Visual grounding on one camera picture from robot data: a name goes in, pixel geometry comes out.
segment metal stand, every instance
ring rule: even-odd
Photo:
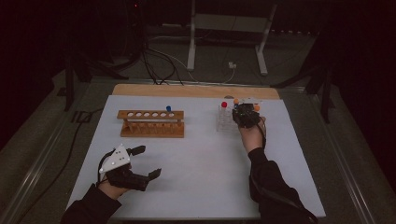
[[[187,70],[193,71],[195,64],[195,29],[244,31],[262,33],[262,42],[256,46],[257,61],[260,67],[260,74],[268,75],[262,51],[270,33],[273,17],[276,12],[276,5],[273,4],[268,18],[235,17],[195,13],[195,0],[191,1],[191,36],[189,58],[187,60]]]

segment cable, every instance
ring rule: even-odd
[[[148,50],[153,51],[153,52],[155,52],[155,53],[157,53],[157,54],[162,55],[162,56],[165,57],[165,58],[163,58],[163,57],[161,57],[161,56],[158,56],[158,55],[151,54],[151,55],[153,55],[153,56],[156,56],[156,57],[160,57],[160,58],[162,58],[162,59],[165,59],[167,62],[169,62],[169,63],[172,65],[172,67],[173,67],[174,70],[173,70],[172,74],[169,75],[168,77],[166,77],[165,79],[170,78],[174,73],[176,73],[178,81],[180,82],[180,84],[181,84],[182,86],[184,86],[184,84],[183,84],[183,82],[181,81],[180,76],[179,76],[179,74],[178,74],[177,68],[176,68],[175,64],[172,62],[172,60],[170,59],[170,57],[169,57],[168,55],[162,53],[162,52],[159,52],[158,50],[154,50],[154,49],[148,49]]]
[[[92,111],[92,112],[82,111],[82,112],[88,113],[88,115],[87,115],[83,120],[85,120],[85,119],[91,117],[94,113],[99,112],[99,111],[101,111],[101,110],[103,110],[103,108],[94,110],[94,111]],[[70,158],[71,158],[71,155],[72,155],[72,152],[73,152],[73,148],[74,148],[74,144],[76,143],[76,138],[77,138],[77,135],[78,135],[78,131],[79,131],[79,128],[81,127],[82,124],[83,124],[83,122],[80,122],[80,123],[78,124],[78,127],[76,128],[75,134],[74,134],[74,136],[73,136],[72,144],[70,145],[70,148],[69,148],[69,153],[68,153],[68,155],[67,155],[67,159],[66,159],[66,161],[64,162],[64,165],[62,166],[61,170],[58,172],[58,174],[55,176],[55,178],[49,183],[49,185],[48,185],[48,186],[38,195],[38,197],[32,202],[32,204],[26,209],[26,211],[21,215],[21,217],[20,217],[20,218],[18,219],[18,221],[16,222],[17,224],[21,223],[21,221],[26,217],[26,215],[29,213],[29,211],[30,211],[30,210],[35,206],[35,204],[43,197],[43,195],[44,195],[45,193],[47,193],[47,191],[53,186],[53,184],[56,182],[56,180],[58,180],[59,176],[61,176],[62,172],[64,171],[64,169],[65,169],[66,166],[67,166],[67,163],[69,163],[69,161],[70,161]]]
[[[174,57],[174,56],[172,56],[172,55],[169,55],[169,54],[160,52],[160,51],[158,51],[158,50],[156,50],[156,49],[151,49],[151,50],[156,51],[156,52],[158,52],[158,53],[161,53],[161,54],[163,54],[163,55],[168,56],[169,58],[172,58],[172,59],[176,60],[178,63],[180,63],[181,65],[183,65],[184,68],[186,68],[186,71],[187,71],[187,73],[189,74],[189,76],[190,76],[190,78],[191,78],[192,80],[194,80],[194,81],[197,82],[197,83],[200,83],[200,81],[196,80],[196,79],[192,76],[192,74],[189,72],[189,70],[187,70],[187,66],[186,66],[183,62],[181,62],[178,58],[176,58],[176,57]]]

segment table surface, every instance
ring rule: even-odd
[[[82,197],[86,186],[94,181],[96,161],[122,142],[126,147],[147,146],[144,154],[132,158],[135,173],[144,175],[157,168],[163,168],[163,173],[148,184],[149,192],[130,191],[121,197],[123,207],[113,218],[259,218],[257,204],[248,196],[247,178],[241,178],[248,176],[249,161],[241,150],[239,133],[216,132],[216,118],[212,118],[217,115],[213,108],[226,95],[266,99],[260,104],[265,105],[269,118],[267,128],[271,131],[267,134],[273,136],[267,142],[268,158],[278,161],[285,180],[301,193],[307,208],[325,216],[286,107],[270,88],[117,85],[107,99],[69,204]],[[113,118],[119,109],[165,108],[169,102],[175,110],[186,111],[185,138],[120,138],[120,123]]]
[[[118,84],[113,95],[279,99],[273,88]]]

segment white table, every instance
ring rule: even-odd
[[[189,92],[196,87],[177,88]],[[157,168],[163,171],[148,184],[145,192],[125,193],[120,198],[123,206],[113,218],[259,218],[258,205],[249,198],[250,162],[239,133],[216,131],[216,115],[222,101],[221,98],[109,96],[69,204],[82,198],[89,185],[96,181],[99,160],[123,143],[126,147],[147,147],[145,153],[132,157],[135,173],[147,175]],[[120,137],[119,110],[165,110],[167,105],[184,111],[184,138]],[[318,217],[325,216],[283,101],[262,100],[261,108],[261,114],[267,117],[268,158],[277,161],[286,182],[299,191],[305,207]]]

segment hand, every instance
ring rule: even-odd
[[[106,175],[103,177],[102,182],[99,184],[99,190],[101,190],[105,195],[109,198],[117,200],[123,193],[128,191],[129,189],[125,188],[118,188],[115,186],[110,185],[107,180]]]
[[[266,136],[264,122],[265,117],[261,117],[258,125],[262,129],[264,136]],[[247,153],[257,147],[262,147],[262,132],[260,132],[259,127],[257,127],[257,125],[254,125],[253,127],[248,129],[239,127],[239,132],[242,136],[242,143],[244,144]]]

